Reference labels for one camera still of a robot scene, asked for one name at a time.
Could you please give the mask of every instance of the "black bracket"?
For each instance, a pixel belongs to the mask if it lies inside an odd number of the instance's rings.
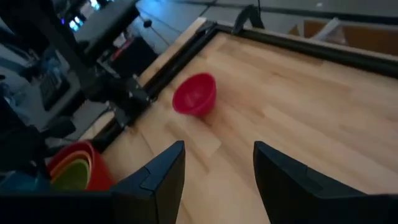
[[[124,97],[111,101],[109,105],[115,113],[116,121],[124,128],[133,123],[141,111],[145,111],[150,106],[151,99],[136,79],[128,78],[121,82],[124,83],[118,83],[116,87],[128,92],[123,94]]]
[[[206,21],[206,22],[204,22],[204,23],[199,27],[199,29],[197,29],[197,31],[196,31],[195,33],[196,33],[196,34],[199,34],[199,33],[203,32],[203,31],[207,32],[207,31],[209,31],[211,28],[216,27],[216,25],[217,25],[216,22],[213,22],[213,21]]]
[[[244,23],[250,20],[251,25],[254,28],[265,29],[264,24],[261,21],[260,12],[254,7],[254,5],[246,6],[238,15],[235,20],[234,27],[232,29],[232,34],[238,34],[243,30]]]

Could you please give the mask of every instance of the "stacked bowls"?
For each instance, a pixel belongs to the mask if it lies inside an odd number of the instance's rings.
[[[101,154],[88,141],[62,149],[47,169],[55,190],[109,190],[114,184]]]

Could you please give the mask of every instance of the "wooden plank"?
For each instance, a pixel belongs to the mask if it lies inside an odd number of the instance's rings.
[[[194,35],[196,30],[206,22],[206,19],[203,17],[199,17],[193,22],[188,29],[180,35],[180,37],[171,45],[162,55],[160,55],[154,63],[152,63],[139,77],[139,84],[144,86],[155,74],[156,72],[163,67],[175,53],[180,50],[180,48],[186,43],[191,36]]]
[[[214,110],[176,113],[175,89],[199,72],[216,79]],[[393,78],[218,34],[103,157],[119,180],[182,139],[177,223],[267,223],[254,141],[368,194],[398,193],[397,100]]]
[[[114,118],[113,111],[100,116],[85,132],[79,140],[92,139]]]

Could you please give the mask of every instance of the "floor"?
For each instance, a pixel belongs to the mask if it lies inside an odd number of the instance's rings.
[[[153,28],[165,39],[163,41],[152,30],[145,29],[142,21],[136,19],[132,27],[156,52],[161,53],[197,17],[234,22],[244,5],[255,4],[257,0],[140,0],[137,3],[142,17],[151,19]],[[375,16],[397,16],[398,1],[394,0],[260,0],[262,7],[283,9],[304,9],[311,11],[342,12]],[[304,17],[276,13],[261,13],[268,30],[287,33]]]

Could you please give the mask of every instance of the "cable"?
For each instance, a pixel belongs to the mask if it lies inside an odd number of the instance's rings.
[[[260,0],[257,0],[257,8],[258,8],[258,13],[259,13],[259,18],[261,21],[261,6],[260,6]]]

